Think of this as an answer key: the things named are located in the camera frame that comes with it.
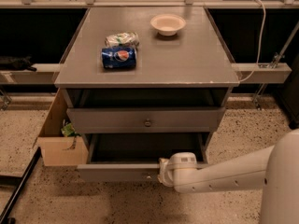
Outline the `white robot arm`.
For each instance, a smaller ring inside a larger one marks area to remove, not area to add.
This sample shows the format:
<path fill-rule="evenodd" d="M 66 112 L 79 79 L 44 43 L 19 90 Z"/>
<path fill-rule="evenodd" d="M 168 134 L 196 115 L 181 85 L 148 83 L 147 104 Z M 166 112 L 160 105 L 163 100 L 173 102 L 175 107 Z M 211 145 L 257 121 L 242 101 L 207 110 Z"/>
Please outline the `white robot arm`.
<path fill-rule="evenodd" d="M 161 158 L 158 180 L 180 193 L 261 189 L 260 224 L 299 224 L 299 130 L 271 147 L 205 168 L 191 152 Z"/>

